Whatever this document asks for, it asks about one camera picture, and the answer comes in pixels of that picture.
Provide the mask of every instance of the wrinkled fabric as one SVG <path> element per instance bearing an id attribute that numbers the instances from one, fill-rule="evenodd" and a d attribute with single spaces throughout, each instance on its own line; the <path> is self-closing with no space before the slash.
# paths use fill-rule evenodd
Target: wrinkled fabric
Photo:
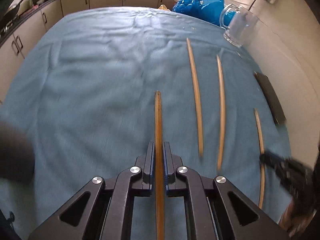
<path id="1" fill-rule="evenodd" d="M 36 154 L 28 185 L 0 182 L 0 208 L 13 211 L 23 238 L 95 176 L 131 167 L 154 139 L 154 93 L 161 91 L 163 139 L 184 165 L 217 175 L 220 55 L 226 94 L 221 175 L 256 204 L 260 191 L 259 111 L 265 147 L 290 155 L 286 128 L 276 128 L 253 71 L 258 65 L 224 30 L 150 8 L 100 8 L 65 16 L 24 60 L 0 116 L 24 131 Z M 186 38 L 199 81 L 203 157 L 198 155 L 195 100 Z M 290 198 L 266 170 L 263 210 L 277 220 Z M 187 239 L 182 198 L 165 199 L 166 239 Z M 135 198 L 131 239 L 156 239 L 154 197 Z"/>

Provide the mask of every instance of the wooden stick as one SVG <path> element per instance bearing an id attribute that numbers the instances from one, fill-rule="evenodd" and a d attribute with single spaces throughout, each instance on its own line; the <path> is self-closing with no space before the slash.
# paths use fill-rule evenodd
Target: wooden stick
<path id="1" fill-rule="evenodd" d="M 155 94 L 155 150 L 156 150 L 156 231 L 157 240 L 164 240 L 164 166 L 162 152 L 161 93 Z"/>
<path id="2" fill-rule="evenodd" d="M 254 116 L 256 118 L 256 124 L 258 129 L 258 136 L 259 136 L 259 146 L 260 146 L 260 154 L 264 153 L 264 145 L 263 145 L 263 136 L 262 136 L 262 129 L 261 129 L 261 122 L 259 118 L 259 114 L 257 109 L 254 109 Z M 263 198 L 264 198 L 264 188 L 265 188 L 265 165 L 260 165 L 261 174 L 260 174 L 260 196 L 259 196 L 259 208 L 262 209 L 263 205 Z"/>
<path id="3" fill-rule="evenodd" d="M 200 91 L 198 84 L 198 77 L 196 72 L 195 59 L 193 58 L 192 48 L 189 38 L 187 38 L 187 48 L 190 60 L 192 83 L 193 83 L 193 93 L 195 95 L 196 104 L 196 117 L 197 117 L 197 127 L 198 127 L 198 148 L 199 155 L 203 155 L 203 129 L 202 129 L 202 113 L 201 113 L 201 101 L 200 101 Z"/>
<path id="4" fill-rule="evenodd" d="M 224 135 L 226 132 L 226 99 L 224 94 L 224 81 L 223 72 L 220 57 L 217 55 L 218 63 L 218 77 L 219 77 L 219 92 L 220 92 L 220 137 L 219 137 L 219 151 L 218 151 L 218 162 L 217 170 L 218 173 L 221 171 L 223 148 L 224 148 Z"/>

